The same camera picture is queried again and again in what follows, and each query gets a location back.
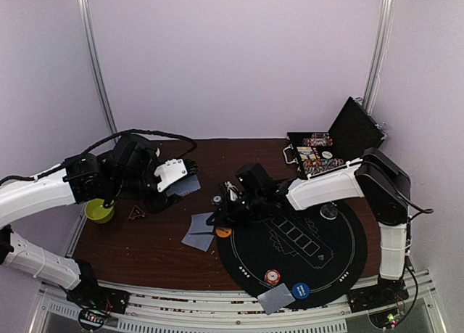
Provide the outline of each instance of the white wall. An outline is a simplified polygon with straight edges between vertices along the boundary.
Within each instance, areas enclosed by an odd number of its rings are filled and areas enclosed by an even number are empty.
[[[0,176],[30,175],[108,134],[77,0],[0,0]],[[79,207],[14,223],[63,253]],[[0,330],[24,332],[39,281],[0,267]]]
[[[284,137],[362,96],[382,0],[89,0],[119,129]]]
[[[397,0],[374,118],[384,150],[435,213],[413,224],[413,259],[429,268],[451,332],[464,326],[464,0]]]

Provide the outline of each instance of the blue poker chip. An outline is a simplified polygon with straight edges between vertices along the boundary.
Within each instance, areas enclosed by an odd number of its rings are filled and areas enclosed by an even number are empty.
[[[291,292],[296,299],[306,299],[311,293],[308,285],[302,282],[295,284]]]

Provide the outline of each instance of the red poker chip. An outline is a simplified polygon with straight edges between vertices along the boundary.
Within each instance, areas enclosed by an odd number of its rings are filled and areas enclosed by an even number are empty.
[[[281,275],[279,272],[275,269],[271,269],[266,271],[266,274],[264,275],[264,279],[268,284],[278,284],[279,281],[281,280]]]

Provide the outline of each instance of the robotic arm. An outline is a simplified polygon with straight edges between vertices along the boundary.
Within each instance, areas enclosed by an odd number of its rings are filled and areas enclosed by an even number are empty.
[[[410,179],[378,149],[307,179],[274,181],[260,164],[246,165],[237,174],[240,192],[230,182],[220,185],[218,208],[210,224],[244,224],[253,215],[278,215],[350,197],[365,197],[381,228],[380,277],[402,278],[408,240]]]
[[[0,264],[58,284],[82,307],[107,304],[110,295],[98,285],[88,263],[31,244],[9,224],[52,207],[96,198],[104,200],[103,207],[113,206],[118,199],[143,200],[151,213],[177,202],[180,197],[168,196],[166,191],[195,174],[196,163],[187,159],[161,163],[153,141],[124,132],[113,150],[98,156],[87,151],[26,181],[0,187]]]

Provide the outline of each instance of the case lid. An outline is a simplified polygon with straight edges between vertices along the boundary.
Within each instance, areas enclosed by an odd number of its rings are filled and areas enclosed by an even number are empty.
[[[379,148],[385,134],[377,123],[350,97],[328,131],[334,149],[344,160],[361,157],[368,148]]]

